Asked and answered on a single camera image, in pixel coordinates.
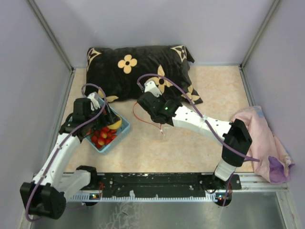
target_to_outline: purple fabric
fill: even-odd
[[[274,156],[269,156],[269,178],[274,184],[284,183],[290,180],[290,176],[285,176],[283,164]]]

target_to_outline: blue basket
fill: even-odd
[[[102,99],[99,99],[99,103],[102,106],[104,101]],[[124,119],[119,113],[117,113],[115,110],[113,110],[113,112],[115,112],[122,119],[122,125],[118,129],[118,132],[116,132],[117,137],[115,139],[113,139],[108,145],[103,146],[101,149],[98,149],[95,147],[95,144],[92,143],[91,135],[86,137],[86,140],[96,149],[96,151],[101,154],[104,154],[104,155],[109,153],[109,151],[112,150],[130,132],[130,123],[126,119]]]

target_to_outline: pink cloth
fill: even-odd
[[[280,140],[274,136],[260,106],[238,111],[232,118],[242,120],[252,138],[248,156],[258,158],[253,162],[254,172],[270,183],[284,183],[290,180],[289,168],[294,165]]]

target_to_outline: dark pillow with flower pattern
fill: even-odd
[[[147,73],[165,76],[180,86],[195,104],[202,103],[193,89],[188,75],[193,57],[184,45],[143,46],[135,48],[90,48],[87,52],[87,83],[100,86],[106,93],[107,101],[138,99],[142,94],[137,79]],[[159,77],[147,77],[140,82],[153,80],[164,96],[185,96],[171,83]],[[85,94],[97,91],[86,87]]]

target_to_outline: gray wall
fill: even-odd
[[[240,64],[273,0],[36,0],[74,67],[91,46],[185,44],[196,64]]]
[[[282,1],[246,74],[256,104],[295,160],[291,191],[305,227],[305,1]]]
[[[69,70],[25,0],[0,6],[0,228],[16,228],[19,188],[42,166]]]

